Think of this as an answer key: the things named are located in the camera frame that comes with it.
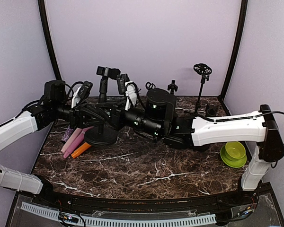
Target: marble table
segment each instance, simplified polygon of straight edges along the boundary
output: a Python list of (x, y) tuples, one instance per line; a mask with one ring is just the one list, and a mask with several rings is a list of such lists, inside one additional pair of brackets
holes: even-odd
[[(178, 115), (194, 110), (196, 97), (179, 96)], [(216, 97), (201, 98), (200, 114), (207, 103), (218, 105), (218, 116), (226, 115)], [(224, 143), (212, 144), (205, 152), (176, 150), (153, 143), (128, 127), (118, 132), (117, 143), (91, 147), (76, 159), (64, 159), (61, 138), (68, 124), (58, 121), (51, 129), (36, 161), (33, 174), (49, 180), (54, 190), (74, 195), (113, 199), (172, 199), (236, 190), (240, 169), (226, 166), (220, 158)]]

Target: green plate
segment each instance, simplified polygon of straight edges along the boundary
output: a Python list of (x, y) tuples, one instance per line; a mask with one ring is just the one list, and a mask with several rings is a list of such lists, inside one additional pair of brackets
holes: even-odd
[(241, 159), (239, 159), (239, 160), (237, 160), (237, 161), (231, 161), (231, 160), (229, 160), (229, 159), (226, 157), (225, 153), (226, 153), (226, 149), (225, 149), (225, 145), (224, 145), (224, 146), (221, 148), (220, 156), (221, 156), (223, 162), (224, 162), (226, 165), (228, 165), (228, 166), (230, 166), (230, 167), (232, 167), (232, 168), (241, 168), (241, 167), (243, 167), (243, 166), (245, 165), (245, 163), (246, 163), (246, 161), (247, 161), (246, 155), (245, 155), (243, 158), (241, 158)]

